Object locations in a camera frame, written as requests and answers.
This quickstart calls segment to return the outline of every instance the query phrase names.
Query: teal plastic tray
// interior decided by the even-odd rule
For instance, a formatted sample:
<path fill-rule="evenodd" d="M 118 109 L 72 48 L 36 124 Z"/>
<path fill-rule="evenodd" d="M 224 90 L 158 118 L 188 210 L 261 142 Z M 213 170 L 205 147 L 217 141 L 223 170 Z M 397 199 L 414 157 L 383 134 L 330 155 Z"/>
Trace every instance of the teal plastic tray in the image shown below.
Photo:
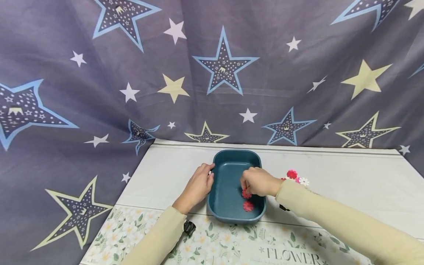
<path fill-rule="evenodd" d="M 250 224 L 265 213 L 266 198 L 252 195 L 251 212 L 243 209 L 240 178 L 249 167 L 262 167 L 259 156 L 249 150 L 222 150 L 214 157 L 214 184 L 207 197 L 209 211 L 223 223 Z"/>

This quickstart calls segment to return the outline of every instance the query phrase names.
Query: star pattern backdrop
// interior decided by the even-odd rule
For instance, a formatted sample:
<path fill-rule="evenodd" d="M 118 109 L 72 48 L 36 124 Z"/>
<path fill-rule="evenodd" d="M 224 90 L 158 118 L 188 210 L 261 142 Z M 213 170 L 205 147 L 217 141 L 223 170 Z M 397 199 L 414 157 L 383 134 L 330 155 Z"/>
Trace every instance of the star pattern backdrop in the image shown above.
<path fill-rule="evenodd" d="M 78 265 L 155 138 L 395 148 L 423 174 L 424 1 L 311 5 L 5 3 L 3 263 Z"/>

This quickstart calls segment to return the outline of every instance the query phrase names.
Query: long sleeve shirt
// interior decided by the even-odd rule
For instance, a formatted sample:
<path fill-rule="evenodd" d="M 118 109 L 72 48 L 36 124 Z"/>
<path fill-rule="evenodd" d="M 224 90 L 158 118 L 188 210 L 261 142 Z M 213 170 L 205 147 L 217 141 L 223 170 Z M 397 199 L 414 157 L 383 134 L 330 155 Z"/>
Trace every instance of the long sleeve shirt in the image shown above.
<path fill-rule="evenodd" d="M 375 265 L 424 265 L 424 244 L 417 239 L 298 183 L 283 181 L 276 200 L 298 217 L 316 222 Z M 181 237 L 186 218 L 168 207 L 121 264 L 160 265 Z"/>

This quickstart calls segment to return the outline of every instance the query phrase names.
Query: white star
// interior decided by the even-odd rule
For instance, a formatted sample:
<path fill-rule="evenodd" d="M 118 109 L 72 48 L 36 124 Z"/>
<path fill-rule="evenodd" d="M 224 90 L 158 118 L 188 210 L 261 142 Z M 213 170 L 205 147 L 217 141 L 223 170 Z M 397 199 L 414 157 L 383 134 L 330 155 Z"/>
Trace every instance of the white star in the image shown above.
<path fill-rule="evenodd" d="M 169 19 L 169 24 L 171 25 L 171 27 L 167 29 L 164 33 L 172 36 L 172 38 L 174 39 L 174 44 L 177 44 L 178 38 L 187 39 L 184 33 L 182 32 L 184 21 L 175 24 L 172 19 Z"/>
<path fill-rule="evenodd" d="M 300 40 L 296 40 L 296 38 L 293 36 L 293 40 L 291 42 L 289 42 L 289 43 L 286 43 L 290 47 L 289 52 L 291 50 L 293 50 L 293 49 L 298 50 L 297 44 L 299 44 L 300 41 L 301 41 L 301 39 Z"/>
<path fill-rule="evenodd" d="M 239 114 L 243 116 L 243 123 L 245 123 L 248 120 L 255 123 L 253 121 L 253 117 L 255 117 L 257 113 L 251 113 L 249 108 L 247 108 L 246 113 L 239 113 Z"/>
<path fill-rule="evenodd" d="M 411 20 L 419 11 L 424 9 L 424 0 L 412 0 L 405 4 L 405 6 L 412 8 L 411 15 L 409 15 L 409 19 Z"/>
<path fill-rule="evenodd" d="M 330 122 L 327 122 L 326 124 L 324 124 L 324 128 L 325 128 L 325 129 L 329 129 L 329 128 L 328 128 L 328 126 L 330 126 L 330 125 L 331 125 L 331 123 L 330 123 Z"/>
<path fill-rule="evenodd" d="M 82 59 L 83 54 L 77 54 L 76 52 L 72 51 L 74 53 L 74 57 L 71 58 L 71 61 L 75 61 L 78 64 L 78 67 L 81 67 L 81 64 L 86 64 L 87 62 Z"/>
<path fill-rule="evenodd" d="M 84 142 L 84 143 L 85 144 L 93 144 L 94 145 L 94 148 L 96 148 L 96 146 L 98 144 L 103 143 L 103 142 L 108 142 L 108 141 L 106 141 L 108 136 L 109 136 L 109 134 L 106 134 L 106 136 L 104 136 L 102 138 L 99 138 L 99 137 L 94 136 L 94 139 L 93 140 L 88 141 L 88 142 Z"/>
<path fill-rule="evenodd" d="M 410 145 L 408 145 L 408 146 L 401 145 L 400 146 L 401 149 L 399 150 L 399 152 L 402 152 L 402 155 L 405 156 L 406 153 L 411 152 L 411 151 L 409 151 L 409 147 L 410 147 Z"/>
<path fill-rule="evenodd" d="M 130 99 L 137 102 L 135 94 L 137 94 L 140 90 L 132 89 L 130 83 L 127 84 L 127 89 L 123 89 L 120 91 L 125 95 L 125 103 L 127 103 Z"/>
<path fill-rule="evenodd" d="M 324 78 L 321 80 L 321 81 L 319 81 L 319 82 L 312 82 L 312 85 L 313 85 L 313 87 L 308 91 L 308 92 L 306 92 L 306 93 L 309 93 L 309 92 L 311 92 L 311 91 L 315 91 L 315 89 L 317 89 L 317 87 L 319 86 L 319 85 L 321 85 L 323 82 L 325 82 L 326 80 L 325 80 L 325 78 L 326 78 L 327 76 L 324 76 Z"/>
<path fill-rule="evenodd" d="M 130 179 L 130 173 L 122 174 L 122 180 L 121 182 L 125 181 L 125 183 L 128 183 L 128 180 Z"/>
<path fill-rule="evenodd" d="M 168 127 L 171 128 L 171 129 L 174 128 L 175 127 L 175 122 L 173 122 L 173 123 L 172 122 L 169 122 Z"/>

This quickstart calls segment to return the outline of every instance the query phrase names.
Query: hand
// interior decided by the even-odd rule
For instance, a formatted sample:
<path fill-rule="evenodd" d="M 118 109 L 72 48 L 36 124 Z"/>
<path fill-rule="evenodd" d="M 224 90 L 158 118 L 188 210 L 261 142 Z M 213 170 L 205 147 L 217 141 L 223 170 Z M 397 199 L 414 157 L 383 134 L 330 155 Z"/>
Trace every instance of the hand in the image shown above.
<path fill-rule="evenodd" d="M 242 189 L 246 189 L 248 194 L 275 197 L 283 181 L 274 178 L 262 168 L 250 167 L 248 170 L 243 171 L 240 182 Z"/>
<path fill-rule="evenodd" d="M 206 195 L 208 195 L 212 188 L 213 173 L 209 174 L 209 172 L 214 166 L 215 164 L 208 165 L 203 163 L 198 167 L 188 181 L 183 193 L 174 202 L 172 207 L 186 215 L 195 205 L 206 198 Z"/>

